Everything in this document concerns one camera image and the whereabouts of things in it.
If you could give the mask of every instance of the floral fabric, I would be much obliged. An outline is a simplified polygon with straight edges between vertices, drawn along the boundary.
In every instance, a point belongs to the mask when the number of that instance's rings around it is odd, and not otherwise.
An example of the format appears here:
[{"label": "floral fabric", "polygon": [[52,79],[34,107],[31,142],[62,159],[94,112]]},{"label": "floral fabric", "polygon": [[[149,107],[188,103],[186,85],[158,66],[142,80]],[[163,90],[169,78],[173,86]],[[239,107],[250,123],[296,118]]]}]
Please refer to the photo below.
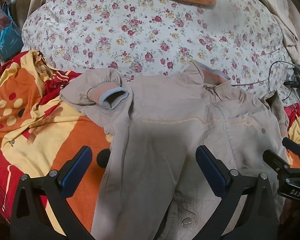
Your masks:
[{"label": "floral fabric", "polygon": [[[217,0],[214,7],[171,0],[47,0],[27,19],[22,37],[24,50],[41,50],[62,70],[112,67],[130,78],[168,76],[195,59],[260,98],[268,90],[271,63],[291,62],[278,23],[258,0]],[[271,90],[291,72],[275,64]]]}]

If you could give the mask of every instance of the floral cushion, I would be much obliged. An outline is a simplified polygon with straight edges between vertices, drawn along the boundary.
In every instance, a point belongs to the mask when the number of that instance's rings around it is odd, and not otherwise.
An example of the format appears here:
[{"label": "floral cushion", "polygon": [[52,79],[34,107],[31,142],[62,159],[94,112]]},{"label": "floral cushion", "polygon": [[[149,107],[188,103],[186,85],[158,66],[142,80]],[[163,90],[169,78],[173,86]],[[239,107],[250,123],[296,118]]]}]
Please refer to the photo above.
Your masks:
[{"label": "floral cushion", "polygon": [[[217,0],[213,7],[171,0],[47,0],[22,29],[26,49],[40,49],[57,68],[112,67],[124,76],[173,75],[192,59],[232,78],[258,97],[272,62],[291,62],[282,32],[258,0]],[[291,67],[271,69],[278,89]]]}]

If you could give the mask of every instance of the blue gripper pad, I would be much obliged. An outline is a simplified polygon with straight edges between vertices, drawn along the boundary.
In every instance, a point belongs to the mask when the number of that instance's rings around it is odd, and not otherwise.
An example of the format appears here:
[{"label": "blue gripper pad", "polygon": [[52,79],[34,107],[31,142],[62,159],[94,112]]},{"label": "blue gripper pad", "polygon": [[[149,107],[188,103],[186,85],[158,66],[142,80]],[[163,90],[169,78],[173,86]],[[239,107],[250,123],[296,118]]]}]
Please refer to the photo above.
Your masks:
[{"label": "blue gripper pad", "polygon": [[206,146],[199,146],[195,152],[197,163],[207,179],[213,193],[217,197],[223,198],[227,191],[227,180],[217,166],[226,168],[221,160],[216,159]]},{"label": "blue gripper pad", "polygon": [[61,196],[72,197],[82,177],[92,161],[92,151],[88,146],[82,146],[72,160],[67,161],[60,169],[58,182],[61,185]]}]

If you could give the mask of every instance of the blue bag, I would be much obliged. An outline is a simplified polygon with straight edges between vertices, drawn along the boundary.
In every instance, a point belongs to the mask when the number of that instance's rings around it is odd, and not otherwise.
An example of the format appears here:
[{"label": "blue bag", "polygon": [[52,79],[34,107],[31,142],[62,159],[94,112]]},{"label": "blue bag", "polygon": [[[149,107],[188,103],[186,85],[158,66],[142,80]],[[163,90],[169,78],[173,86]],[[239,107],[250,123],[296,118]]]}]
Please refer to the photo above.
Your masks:
[{"label": "blue bag", "polygon": [[10,10],[8,8],[8,17],[10,25],[4,28],[0,34],[0,56],[3,60],[14,56],[21,51],[23,42],[21,38],[21,31],[12,20]]}]

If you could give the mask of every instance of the jacket button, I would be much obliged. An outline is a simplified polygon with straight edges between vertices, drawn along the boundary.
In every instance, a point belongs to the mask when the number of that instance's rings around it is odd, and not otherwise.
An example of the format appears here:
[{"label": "jacket button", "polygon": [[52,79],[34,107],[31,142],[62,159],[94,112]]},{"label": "jacket button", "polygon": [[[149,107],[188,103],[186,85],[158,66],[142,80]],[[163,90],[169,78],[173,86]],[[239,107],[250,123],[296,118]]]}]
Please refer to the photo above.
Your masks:
[{"label": "jacket button", "polygon": [[183,219],[183,221],[181,222],[181,225],[184,227],[184,228],[189,228],[193,223],[193,220],[192,218],[185,218]]}]

